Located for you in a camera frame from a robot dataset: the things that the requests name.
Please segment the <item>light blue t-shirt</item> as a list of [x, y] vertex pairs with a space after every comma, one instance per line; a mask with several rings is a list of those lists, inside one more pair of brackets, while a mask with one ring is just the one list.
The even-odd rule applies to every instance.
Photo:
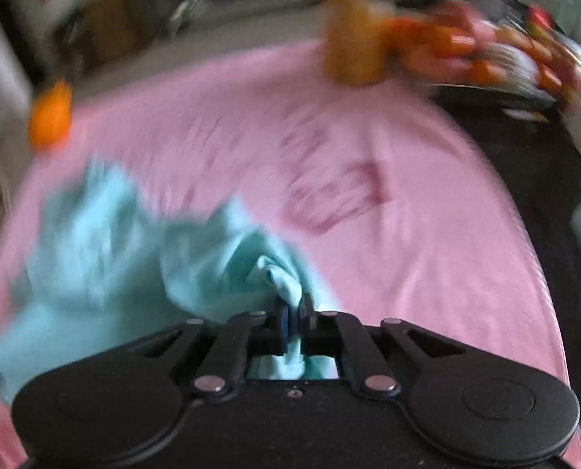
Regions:
[[0, 398], [34, 377], [181, 321], [338, 303], [318, 271], [230, 198], [208, 216], [161, 217], [122, 168], [91, 161], [43, 204], [0, 331]]

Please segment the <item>pink printed towel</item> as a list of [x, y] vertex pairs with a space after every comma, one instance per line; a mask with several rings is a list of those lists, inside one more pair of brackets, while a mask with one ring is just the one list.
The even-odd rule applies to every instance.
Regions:
[[[504, 182], [401, 79], [334, 84], [314, 43], [167, 73], [76, 110], [35, 157], [0, 233], [0, 331], [45, 201], [91, 161], [122, 168], [146, 209], [210, 215], [236, 198], [367, 324], [399, 318], [566, 379], [560, 327]], [[25, 454], [0, 398], [0, 468]]]

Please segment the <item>black fruit tray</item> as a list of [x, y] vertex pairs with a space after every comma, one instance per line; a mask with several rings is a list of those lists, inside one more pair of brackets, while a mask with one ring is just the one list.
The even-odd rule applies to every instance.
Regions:
[[536, 64], [525, 68], [509, 69], [508, 78], [497, 85], [481, 86], [459, 79], [455, 82], [438, 81], [427, 75], [418, 75], [417, 83], [424, 86], [430, 97], [443, 106], [479, 106], [543, 110], [554, 107], [556, 99], [539, 89], [536, 82], [539, 69]]

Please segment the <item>small orange fruit toy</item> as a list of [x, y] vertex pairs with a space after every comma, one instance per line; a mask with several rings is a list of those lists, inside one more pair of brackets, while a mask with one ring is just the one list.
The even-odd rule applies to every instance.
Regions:
[[27, 122], [27, 137], [31, 148], [47, 150], [68, 137], [72, 93], [72, 86], [60, 79], [35, 98]]

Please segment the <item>orange juice bottle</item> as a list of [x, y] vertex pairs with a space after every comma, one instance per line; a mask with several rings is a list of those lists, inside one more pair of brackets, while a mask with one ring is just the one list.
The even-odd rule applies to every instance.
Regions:
[[386, 10], [370, 0], [329, 0], [325, 69], [341, 85], [381, 82], [388, 61]]

